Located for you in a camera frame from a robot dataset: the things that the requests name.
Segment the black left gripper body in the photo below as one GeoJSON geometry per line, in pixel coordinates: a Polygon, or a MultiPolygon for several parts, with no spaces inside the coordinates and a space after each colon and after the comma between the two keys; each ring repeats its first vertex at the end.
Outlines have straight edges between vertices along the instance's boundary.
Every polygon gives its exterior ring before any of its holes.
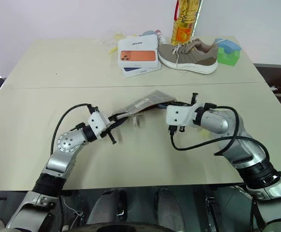
{"type": "Polygon", "coordinates": [[[101,134],[100,134],[100,137],[101,138],[104,138],[108,135],[108,137],[110,138],[112,144],[116,144],[116,140],[114,138],[114,136],[112,135],[112,130],[115,129],[117,127],[117,121],[114,117],[110,117],[109,118],[109,121],[110,121],[110,126],[106,128],[106,130],[104,130],[101,134]]]}

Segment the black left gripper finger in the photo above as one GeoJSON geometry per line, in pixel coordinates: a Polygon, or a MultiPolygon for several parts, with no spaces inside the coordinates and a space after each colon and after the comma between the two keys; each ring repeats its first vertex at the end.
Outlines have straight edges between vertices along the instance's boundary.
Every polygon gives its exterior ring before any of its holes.
{"type": "Polygon", "coordinates": [[[128,117],[124,117],[124,118],[121,118],[121,119],[118,119],[118,120],[115,120],[114,123],[112,123],[110,125],[111,128],[117,128],[119,127],[120,125],[122,125],[125,121],[128,120],[128,117]]]}
{"type": "Polygon", "coordinates": [[[131,114],[130,113],[117,113],[117,114],[113,114],[110,117],[108,117],[109,120],[120,120],[122,118],[126,118],[126,117],[130,117],[131,114]]]}

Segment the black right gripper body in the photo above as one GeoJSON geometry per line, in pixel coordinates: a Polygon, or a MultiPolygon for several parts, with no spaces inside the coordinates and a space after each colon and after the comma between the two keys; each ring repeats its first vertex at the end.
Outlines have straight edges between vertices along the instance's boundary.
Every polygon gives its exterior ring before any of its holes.
{"type": "Polygon", "coordinates": [[[190,103],[182,102],[182,101],[173,101],[173,102],[167,102],[166,107],[174,105],[174,106],[192,106],[190,103]]]}

